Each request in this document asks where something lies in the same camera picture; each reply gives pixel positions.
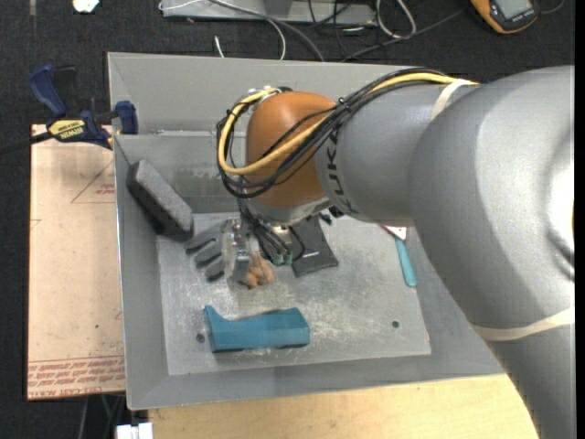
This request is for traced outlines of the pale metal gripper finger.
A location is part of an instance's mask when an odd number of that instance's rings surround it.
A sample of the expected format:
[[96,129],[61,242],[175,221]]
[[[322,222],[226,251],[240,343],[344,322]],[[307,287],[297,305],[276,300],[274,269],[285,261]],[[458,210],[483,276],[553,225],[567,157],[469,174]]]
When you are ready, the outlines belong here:
[[238,221],[227,219],[222,227],[222,255],[225,264],[233,264],[237,254]]
[[247,252],[238,253],[233,266],[233,280],[236,283],[246,283],[250,266],[250,255]]

